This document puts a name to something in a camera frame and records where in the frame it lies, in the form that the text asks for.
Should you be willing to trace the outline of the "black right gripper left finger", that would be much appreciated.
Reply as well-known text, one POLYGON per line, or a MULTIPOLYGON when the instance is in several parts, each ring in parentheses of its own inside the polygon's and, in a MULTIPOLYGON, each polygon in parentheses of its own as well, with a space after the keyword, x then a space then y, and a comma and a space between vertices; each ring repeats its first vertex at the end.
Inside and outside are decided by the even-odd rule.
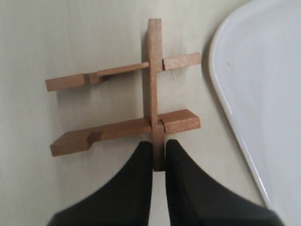
POLYGON ((103 187, 56 213, 50 226, 146 226, 149 223, 153 150, 142 141, 123 168, 103 187))

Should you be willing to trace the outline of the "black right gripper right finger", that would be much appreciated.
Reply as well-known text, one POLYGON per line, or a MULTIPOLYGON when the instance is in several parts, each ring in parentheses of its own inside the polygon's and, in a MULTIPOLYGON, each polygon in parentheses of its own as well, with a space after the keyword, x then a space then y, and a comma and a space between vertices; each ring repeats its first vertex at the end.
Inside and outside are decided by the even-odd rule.
POLYGON ((166 143, 166 196, 172 226, 280 226, 278 215, 227 189, 187 154, 166 143))

